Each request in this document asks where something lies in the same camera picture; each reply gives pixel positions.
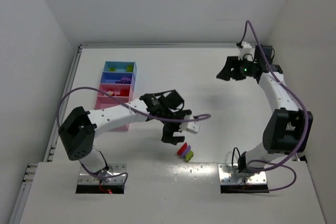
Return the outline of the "purple curved lego brick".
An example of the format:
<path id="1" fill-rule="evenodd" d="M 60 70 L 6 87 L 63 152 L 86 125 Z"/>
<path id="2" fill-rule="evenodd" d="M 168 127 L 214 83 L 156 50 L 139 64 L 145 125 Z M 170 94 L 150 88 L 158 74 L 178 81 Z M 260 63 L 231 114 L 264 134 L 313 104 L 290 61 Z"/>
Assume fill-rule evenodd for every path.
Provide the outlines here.
<path id="1" fill-rule="evenodd" d="M 122 82 L 131 82 L 131 78 L 128 78 L 128 77 L 122 77 L 121 79 L 120 79 Z"/>

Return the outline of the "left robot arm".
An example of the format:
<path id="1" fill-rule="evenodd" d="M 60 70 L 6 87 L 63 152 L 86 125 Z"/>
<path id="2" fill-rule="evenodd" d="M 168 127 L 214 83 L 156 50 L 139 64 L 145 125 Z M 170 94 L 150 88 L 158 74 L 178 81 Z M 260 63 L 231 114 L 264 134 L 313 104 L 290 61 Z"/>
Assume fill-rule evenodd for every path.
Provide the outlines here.
<path id="1" fill-rule="evenodd" d="M 184 100 L 176 90 L 146 93 L 104 109 L 85 110 L 78 106 L 58 123 L 58 135 L 68 159 L 79 161 L 90 173 L 98 175 L 108 168 L 102 152 L 94 146 L 98 136 L 127 124 L 158 120 L 163 123 L 161 141 L 176 145 L 184 137 L 174 133 L 185 130 L 182 125 L 192 114 L 183 106 Z"/>

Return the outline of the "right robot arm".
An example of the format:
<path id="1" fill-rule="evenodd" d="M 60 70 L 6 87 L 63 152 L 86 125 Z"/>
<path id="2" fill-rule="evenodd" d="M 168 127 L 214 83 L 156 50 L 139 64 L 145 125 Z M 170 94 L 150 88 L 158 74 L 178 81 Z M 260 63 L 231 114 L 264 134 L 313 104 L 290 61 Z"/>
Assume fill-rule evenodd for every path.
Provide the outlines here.
<path id="1" fill-rule="evenodd" d="M 280 65 L 273 64 L 273 48 L 253 48 L 247 42 L 237 43 L 238 56 L 227 57 L 217 79 L 256 80 L 270 104 L 272 115 L 262 134 L 262 142 L 238 159 L 239 173 L 261 171 L 267 164 L 291 152 L 302 153 L 313 122 L 310 111 L 304 112 L 298 101 L 286 90 Z"/>

